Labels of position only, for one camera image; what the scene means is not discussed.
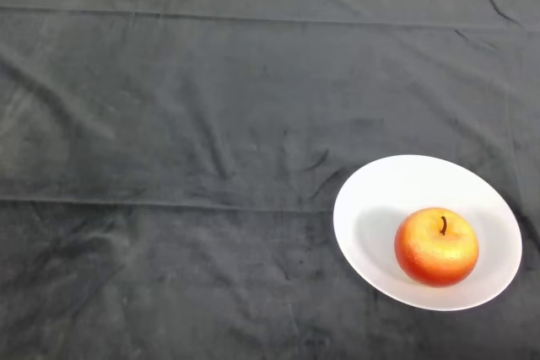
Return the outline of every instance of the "tablecloth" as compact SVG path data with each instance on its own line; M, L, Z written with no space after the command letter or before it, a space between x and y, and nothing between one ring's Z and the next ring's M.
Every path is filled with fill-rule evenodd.
M540 358L540 0L0 0L0 358ZM475 309L378 293L336 194L482 176L523 257Z

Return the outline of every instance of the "bowl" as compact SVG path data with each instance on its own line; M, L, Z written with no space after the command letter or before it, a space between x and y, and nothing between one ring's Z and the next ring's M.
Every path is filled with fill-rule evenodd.
M415 282L397 263L397 228L426 207L459 213L478 237L477 265L453 286ZM367 164L343 184L333 221L339 247L358 274L389 297L422 309L486 303L508 287L521 262L520 229L505 200L485 180L443 159L398 155Z

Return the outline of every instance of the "red apple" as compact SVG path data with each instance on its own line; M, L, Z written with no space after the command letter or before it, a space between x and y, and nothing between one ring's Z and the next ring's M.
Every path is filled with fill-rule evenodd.
M403 271L432 287L463 280L473 271L479 252L474 229L465 218L438 207L407 217L397 230L394 249Z

